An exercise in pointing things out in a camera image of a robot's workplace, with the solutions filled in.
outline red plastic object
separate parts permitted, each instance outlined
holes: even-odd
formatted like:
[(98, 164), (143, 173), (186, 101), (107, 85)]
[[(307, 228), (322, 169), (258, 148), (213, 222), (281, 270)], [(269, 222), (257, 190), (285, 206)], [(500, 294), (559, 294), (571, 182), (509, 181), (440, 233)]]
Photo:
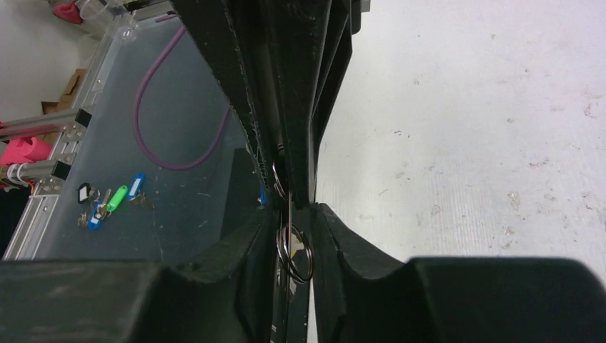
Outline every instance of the red plastic object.
[(74, 2), (69, 4), (56, 5), (53, 7), (53, 14), (68, 23), (76, 25), (82, 24), (82, 18), (80, 18), (80, 10)]
[(43, 161), (49, 158), (52, 149), (36, 137), (12, 139), (0, 157), (0, 165)]

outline purple hose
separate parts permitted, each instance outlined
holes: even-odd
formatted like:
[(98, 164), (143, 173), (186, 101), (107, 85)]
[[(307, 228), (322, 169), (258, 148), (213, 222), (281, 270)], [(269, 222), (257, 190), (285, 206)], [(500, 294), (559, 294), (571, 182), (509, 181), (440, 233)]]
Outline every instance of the purple hose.
[(136, 97), (134, 99), (134, 110), (133, 110), (133, 134), (134, 134), (136, 143), (137, 143), (137, 145), (139, 145), (139, 148), (141, 149), (143, 154), (145, 154), (145, 156), (147, 156), (148, 159), (150, 159), (152, 162), (159, 165), (160, 167), (162, 167), (164, 169), (168, 169), (168, 170), (174, 170), (174, 171), (183, 171), (183, 170), (192, 169), (196, 166), (199, 166), (204, 161), (206, 161), (210, 157), (212, 152), (215, 150), (215, 148), (217, 147), (217, 144), (219, 143), (219, 139), (221, 138), (221, 135), (223, 134), (223, 131), (225, 130), (225, 123), (227, 122), (227, 118), (229, 118), (229, 107), (227, 107), (227, 110), (225, 111), (225, 114), (223, 115), (223, 118), (221, 119), (221, 124), (219, 125), (219, 130), (217, 131), (217, 135), (215, 136), (214, 140), (210, 144), (207, 152), (205, 152), (204, 155), (202, 155), (199, 159), (197, 159), (189, 164), (178, 165), (178, 164), (166, 163), (166, 162), (162, 161), (161, 159), (159, 159), (151, 151), (149, 151), (149, 148), (147, 147), (147, 145), (145, 145), (145, 142), (143, 141), (143, 137), (141, 136), (141, 129), (139, 128), (139, 107), (141, 106), (141, 99), (143, 98), (143, 94), (145, 93), (147, 84), (149, 84), (149, 80), (152, 79), (152, 77), (154, 76), (154, 74), (156, 73), (156, 71), (158, 70), (160, 65), (162, 64), (162, 62), (170, 54), (170, 52), (172, 51), (174, 46), (177, 45), (177, 43), (179, 42), (181, 37), (183, 37), (184, 34), (185, 34), (185, 26), (181, 26), (181, 28), (179, 28), (179, 30), (174, 35), (174, 37), (171, 39), (171, 41), (169, 42), (167, 47), (164, 48), (162, 53), (160, 53), (160, 56), (158, 56), (158, 58), (156, 59), (154, 64), (152, 64), (151, 68), (149, 68), (149, 70), (143, 77), (141, 84), (139, 85), (139, 90), (136, 91)]

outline purple cable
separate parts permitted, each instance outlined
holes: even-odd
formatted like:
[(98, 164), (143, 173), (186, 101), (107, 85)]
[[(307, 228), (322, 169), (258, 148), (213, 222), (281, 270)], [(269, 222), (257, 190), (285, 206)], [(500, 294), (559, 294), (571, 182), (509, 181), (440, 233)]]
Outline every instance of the purple cable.
[(162, 168), (168, 169), (168, 170), (174, 170), (174, 171), (183, 171), (183, 170), (192, 169), (192, 168), (200, 165), (204, 161), (206, 161), (210, 157), (212, 152), (215, 150), (215, 148), (217, 147), (217, 144), (219, 143), (219, 139), (221, 138), (221, 135), (223, 134), (223, 131), (225, 130), (225, 123), (227, 122), (227, 118), (229, 118), (229, 107), (227, 107), (227, 110), (225, 111), (223, 119), (221, 119), (221, 124), (219, 125), (219, 130), (217, 131), (217, 135), (215, 136), (214, 140), (210, 144), (207, 152), (205, 152), (204, 155), (202, 155), (199, 159), (197, 159), (189, 164), (178, 165), (178, 164), (166, 163), (166, 162), (162, 161), (161, 159), (159, 159), (151, 151), (149, 151), (149, 148), (147, 147), (147, 145), (145, 145), (145, 142), (143, 141), (143, 137), (141, 136), (141, 129), (139, 128), (139, 107), (141, 106), (141, 99), (143, 98), (143, 94), (145, 93), (147, 84), (149, 84), (149, 80), (152, 79), (153, 75), (156, 73), (156, 71), (162, 64), (162, 62), (170, 54), (170, 52), (172, 51), (174, 46), (177, 45), (177, 43), (179, 42), (181, 37), (183, 37), (184, 34), (185, 34), (185, 26), (181, 26), (181, 28), (179, 28), (179, 30), (174, 35), (174, 37), (171, 39), (171, 41), (169, 42), (167, 47), (164, 48), (162, 53), (160, 53), (160, 56), (158, 56), (158, 58), (156, 59), (154, 64), (152, 64), (152, 66), (149, 68), (149, 70), (143, 77), (141, 84), (139, 85), (139, 90), (136, 91), (136, 97), (134, 99), (134, 110), (133, 110), (133, 134), (134, 134), (136, 143), (139, 145), (139, 148), (141, 149), (143, 154), (145, 154), (145, 156), (147, 156), (148, 159), (150, 159), (155, 164), (161, 166)]

